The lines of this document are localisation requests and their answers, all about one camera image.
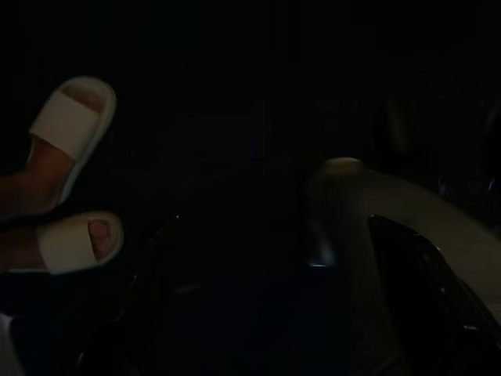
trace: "skin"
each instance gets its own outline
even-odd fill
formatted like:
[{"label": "skin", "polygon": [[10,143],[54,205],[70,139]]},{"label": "skin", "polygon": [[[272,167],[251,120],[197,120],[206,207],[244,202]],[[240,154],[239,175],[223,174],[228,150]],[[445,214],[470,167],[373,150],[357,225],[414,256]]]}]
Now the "skin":
[{"label": "skin", "polygon": [[[67,86],[65,95],[100,114],[104,102],[99,94]],[[0,176],[0,222],[25,215],[42,215],[53,210],[74,162],[63,151],[33,137],[31,157],[25,169],[12,176]],[[88,233],[98,260],[110,249],[110,228],[106,222],[88,224]],[[0,273],[17,268],[45,268],[33,228],[0,233]]]}]

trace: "white slipper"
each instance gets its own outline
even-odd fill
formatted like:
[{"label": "white slipper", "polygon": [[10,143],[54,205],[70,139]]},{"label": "white slipper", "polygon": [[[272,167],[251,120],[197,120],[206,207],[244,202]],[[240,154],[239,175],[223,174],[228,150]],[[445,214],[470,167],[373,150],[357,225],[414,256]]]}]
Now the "white slipper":
[{"label": "white slipper", "polygon": [[[88,223],[103,221],[110,227],[110,253],[97,261],[88,235]],[[124,243],[120,219],[108,212],[92,211],[37,228],[38,250],[47,269],[11,269],[10,273],[64,274],[103,266],[111,261]]]},{"label": "white slipper", "polygon": [[[68,85],[82,87],[103,97],[101,114],[61,92]],[[59,204],[68,196],[80,171],[108,129],[117,98],[113,89],[98,78],[76,77],[63,83],[47,100],[30,128],[30,134],[66,153],[75,165],[61,191]]]},{"label": "white slipper", "polygon": [[23,376],[23,368],[17,358],[10,336],[12,317],[0,313],[0,374],[2,376]]}]

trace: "big toe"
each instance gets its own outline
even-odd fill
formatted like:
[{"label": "big toe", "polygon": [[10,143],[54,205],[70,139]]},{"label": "big toe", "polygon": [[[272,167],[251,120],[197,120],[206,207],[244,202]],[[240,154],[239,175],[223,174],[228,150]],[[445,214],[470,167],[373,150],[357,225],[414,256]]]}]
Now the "big toe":
[{"label": "big toe", "polygon": [[91,238],[94,256],[100,261],[111,252],[110,225],[104,221],[91,221],[88,223],[88,235]]}]

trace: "toe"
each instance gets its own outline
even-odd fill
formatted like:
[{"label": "toe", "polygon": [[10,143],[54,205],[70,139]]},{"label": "toe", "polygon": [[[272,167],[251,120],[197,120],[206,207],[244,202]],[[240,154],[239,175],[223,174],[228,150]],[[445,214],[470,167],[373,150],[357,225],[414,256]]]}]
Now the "toe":
[{"label": "toe", "polygon": [[88,234],[91,238],[94,255],[99,261],[111,252],[110,226],[104,221],[92,221],[88,223]]},{"label": "toe", "polygon": [[71,99],[83,104],[87,108],[100,114],[104,108],[102,96],[88,89],[79,86],[68,85],[61,89],[61,92],[69,96]]}]

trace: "white open-toe slipper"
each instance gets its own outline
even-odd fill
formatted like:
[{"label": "white open-toe slipper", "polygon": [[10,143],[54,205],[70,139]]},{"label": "white open-toe slipper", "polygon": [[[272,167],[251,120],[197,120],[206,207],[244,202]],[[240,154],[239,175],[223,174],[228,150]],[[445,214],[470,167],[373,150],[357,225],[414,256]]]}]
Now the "white open-toe slipper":
[{"label": "white open-toe slipper", "polygon": [[[103,221],[110,228],[110,253],[96,260],[88,235],[88,223]],[[92,211],[37,228],[38,250],[47,269],[11,269],[10,273],[64,274],[107,264],[121,250],[124,229],[120,219],[108,212]]]},{"label": "white open-toe slipper", "polygon": [[[61,90],[69,85],[101,95],[101,114],[63,94]],[[115,93],[107,83],[98,78],[76,77],[64,82],[50,96],[31,126],[30,134],[62,150],[75,162],[64,184],[59,204],[70,195],[81,169],[108,129],[116,105]]]},{"label": "white open-toe slipper", "polygon": [[0,313],[0,374],[2,376],[24,376],[10,336],[12,317]]}]

